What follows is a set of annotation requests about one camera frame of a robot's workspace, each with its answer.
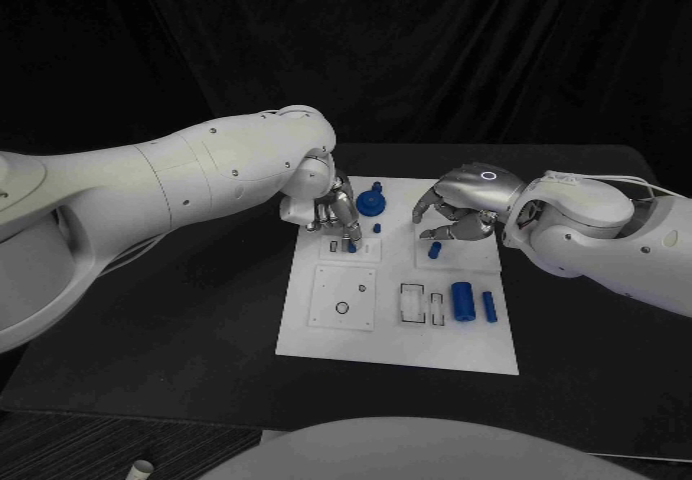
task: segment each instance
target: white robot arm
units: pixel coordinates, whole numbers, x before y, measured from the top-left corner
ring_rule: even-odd
[[[109,265],[176,228],[282,191],[282,218],[361,244],[336,135],[303,105],[71,155],[0,152],[0,352],[64,317]],[[316,214],[328,214],[328,222]]]
[[[648,187],[631,200],[605,181]],[[655,197],[652,188],[668,195]],[[548,171],[527,186],[475,163],[443,176],[422,198],[414,223],[434,205],[456,223],[422,238],[478,240],[504,222],[504,244],[561,277],[590,277],[615,292],[692,316],[692,200],[625,176]]]

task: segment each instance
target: robotic hand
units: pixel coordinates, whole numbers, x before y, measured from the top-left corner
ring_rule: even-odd
[[[635,183],[631,200],[605,181]],[[655,197],[658,189],[668,195]],[[413,221],[434,206],[455,223],[423,239],[481,240],[505,223],[505,246],[561,277],[586,275],[615,292],[692,316],[692,200],[638,177],[548,171],[530,185],[482,163],[447,173],[420,199]]]
[[[211,120],[94,152],[0,152],[0,352],[64,317],[96,279],[176,228],[251,208],[282,191],[282,218],[344,228],[361,245],[336,135],[305,105]]]

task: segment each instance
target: black backdrop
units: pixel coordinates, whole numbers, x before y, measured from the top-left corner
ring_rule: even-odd
[[[342,142],[632,145],[692,194],[691,21],[674,0],[5,0],[0,150],[303,103]]]

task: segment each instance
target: black table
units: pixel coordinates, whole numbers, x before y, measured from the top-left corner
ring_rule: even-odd
[[[484,161],[527,181],[547,169],[654,180],[622,146],[345,144],[335,157],[365,176],[436,178]],[[299,228],[279,200],[182,228],[97,281],[31,345],[2,408],[277,430],[427,416],[692,459],[692,320],[551,276],[518,250],[501,248],[518,377],[276,356]]]

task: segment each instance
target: white tube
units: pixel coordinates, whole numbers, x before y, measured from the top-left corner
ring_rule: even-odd
[[[155,466],[146,460],[138,460],[127,474],[126,480],[148,480],[155,472]]]

